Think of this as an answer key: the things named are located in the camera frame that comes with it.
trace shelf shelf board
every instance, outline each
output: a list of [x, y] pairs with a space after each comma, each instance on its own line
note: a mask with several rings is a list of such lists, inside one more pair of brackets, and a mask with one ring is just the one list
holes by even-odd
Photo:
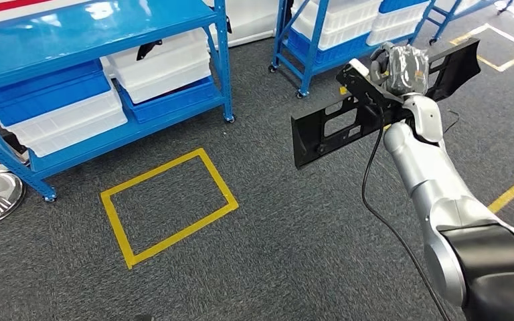
[[176, 110], [142, 124], [137, 122], [130, 110], [124, 108], [128, 122], [122, 126], [113, 128], [112, 130], [44, 157], [36, 157], [30, 152], [30, 163], [31, 169], [34, 172], [33, 175], [38, 179], [52, 176], [224, 103], [225, 98], [223, 96], [216, 96], [211, 100], [204, 100], [198, 104]]

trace black metal plate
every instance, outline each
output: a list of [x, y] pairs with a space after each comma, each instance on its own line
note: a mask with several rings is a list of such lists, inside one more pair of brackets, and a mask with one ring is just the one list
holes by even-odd
[[[444, 61], [429, 71], [429, 74], [436, 72], [439, 74], [427, 93], [428, 97], [435, 101], [445, 99], [473, 76], [479, 74], [480, 67], [476, 56], [478, 44], [478, 39], [471, 38], [429, 59], [430, 66], [432, 62], [442, 58]], [[336, 80], [351, 94], [350, 97], [341, 101], [341, 108], [338, 111], [330, 113], [327, 109], [333, 106], [331, 104], [301, 118], [290, 118], [294, 164], [297, 168], [375, 132], [381, 127], [379, 108], [383, 111], [383, 125], [412, 117], [409, 110], [402, 108], [401, 98], [372, 84], [349, 64], [338, 73]], [[352, 124], [326, 135], [325, 125], [328, 121], [354, 109], [357, 111]]]

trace red stripe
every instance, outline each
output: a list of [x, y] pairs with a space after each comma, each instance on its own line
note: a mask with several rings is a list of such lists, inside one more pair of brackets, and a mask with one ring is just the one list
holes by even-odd
[[35, 3], [46, 2], [50, 0], [14, 0], [0, 3], [0, 11], [33, 5]]

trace silver robot arm segment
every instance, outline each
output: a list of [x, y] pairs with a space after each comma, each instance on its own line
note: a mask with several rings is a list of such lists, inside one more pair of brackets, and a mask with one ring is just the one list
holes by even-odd
[[[471, 251], [474, 256], [484, 257], [483, 262], [478, 262], [483, 266], [464, 266], [459, 253], [463, 249], [453, 246], [448, 238], [449, 231], [472, 237], [474, 229], [495, 226], [514, 237], [514, 228], [478, 201], [456, 171], [442, 139], [438, 105], [430, 98], [415, 94], [406, 96], [403, 108], [412, 111], [415, 131], [405, 122], [397, 122], [388, 128], [383, 143], [414, 203], [424, 237], [424, 255], [435, 288], [450, 303], [464, 307], [470, 300], [469, 282], [491, 274], [512, 272], [512, 263], [503, 262], [512, 258], [492, 257], [505, 253], [500, 251], [504, 244], [497, 244], [496, 239], [489, 243], [488, 239], [478, 238], [477, 243], [484, 246]], [[469, 277], [468, 273], [474, 273], [469, 269], [481, 270], [484, 275]]]

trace black cable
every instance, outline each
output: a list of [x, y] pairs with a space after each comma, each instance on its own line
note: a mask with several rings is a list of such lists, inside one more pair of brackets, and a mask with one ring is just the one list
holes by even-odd
[[365, 207], [371, 212], [371, 214], [373, 214], [373, 216], [375, 216], [385, 226], [387, 226], [387, 228], [395, 235], [395, 237], [397, 237], [397, 239], [399, 240], [401, 245], [403, 245], [403, 248], [405, 249], [405, 251], [407, 251], [407, 254], [411, 258], [411, 261], [413, 261], [415, 268], [417, 269], [420, 277], [422, 278], [422, 281], [423, 281], [424, 285], [426, 286], [426, 289], [428, 290], [430, 297], [436, 304], [436, 307], [438, 308], [438, 311], [440, 312], [442, 319], [444, 321], [450, 321], [450, 318], [446, 314], [446, 311], [444, 310], [442, 303], [440, 303], [440, 301], [438, 300], [438, 296], [436, 295], [436, 292], [434, 292], [434, 289], [430, 285], [430, 281], [428, 280], [427, 276], [422, 271], [422, 267], [421, 267], [419, 261], [416, 259], [415, 255], [414, 255], [413, 251], [411, 250], [411, 248], [409, 247], [409, 245], [407, 245], [407, 243], [405, 242], [403, 237], [401, 237], [399, 232], [397, 232], [395, 230], [395, 228], [393, 228], [391, 226], [391, 224], [389, 224], [389, 222], [387, 222], [387, 220], [385, 218], [383, 218], [373, 207], [371, 207], [371, 205], [369, 205], [369, 203], [365, 199], [365, 186], [367, 184], [367, 177], [369, 176], [369, 170], [371, 169], [371, 164], [373, 163], [373, 159], [375, 158], [377, 148], [379, 147], [379, 143], [381, 142], [381, 137], [383, 136], [383, 109], [381, 108], [381, 106], [378, 106], [378, 107], [379, 107], [379, 115], [380, 115], [379, 122], [381, 123], [381, 128], [379, 129], [379, 134], [377, 135], [377, 140], [375, 142], [375, 146], [373, 146], [371, 156], [369, 157], [369, 161], [367, 162], [367, 166], [366, 166], [365, 172], [363, 174], [363, 182], [361, 184], [361, 200], [363, 201], [363, 204], [365, 205]]
[[445, 134], [460, 120], [459, 113], [455, 112], [454, 110], [450, 110], [450, 109], [448, 111], [453, 113], [454, 115], [456, 115], [456, 120], [452, 124], [450, 124], [450, 126], [446, 127], [446, 130], [444, 131]]

